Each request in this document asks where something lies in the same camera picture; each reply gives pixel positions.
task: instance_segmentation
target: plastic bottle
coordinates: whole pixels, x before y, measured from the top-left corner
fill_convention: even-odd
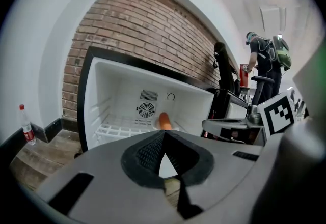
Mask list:
[[[22,130],[24,132],[26,141],[28,144],[34,145],[36,143],[36,139],[35,139],[32,127],[31,127],[31,123],[28,120],[27,115],[25,113],[25,106],[23,104],[21,104],[19,106],[19,109],[20,109],[20,123],[22,126]]]

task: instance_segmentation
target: red brick wall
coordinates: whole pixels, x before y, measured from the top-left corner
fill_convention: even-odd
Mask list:
[[[111,49],[218,86],[214,36],[173,0],[97,0],[72,40],[64,71],[63,116],[77,118],[77,90],[89,46]]]

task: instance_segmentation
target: ceiling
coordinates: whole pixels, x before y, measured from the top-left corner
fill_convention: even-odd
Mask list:
[[[291,81],[303,64],[315,51],[325,35],[323,18],[314,0],[223,0],[230,11],[239,34],[243,36],[243,50],[250,53],[245,45],[247,32],[254,31],[263,37],[272,37],[281,33],[290,47],[292,67],[284,75],[282,81]],[[286,26],[280,31],[280,19],[275,24],[263,27],[260,8],[271,6],[286,7]]]

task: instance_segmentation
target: backpack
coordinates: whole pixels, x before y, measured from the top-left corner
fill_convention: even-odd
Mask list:
[[[290,56],[289,46],[284,39],[278,36],[273,36],[273,40],[267,39],[269,47],[269,56],[272,62],[277,61],[281,67],[284,67],[284,71],[289,70],[292,65],[292,59]]]

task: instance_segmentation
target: orange carrot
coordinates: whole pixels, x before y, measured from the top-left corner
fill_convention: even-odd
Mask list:
[[[159,115],[159,125],[161,130],[172,130],[170,119],[167,113],[161,113]]]

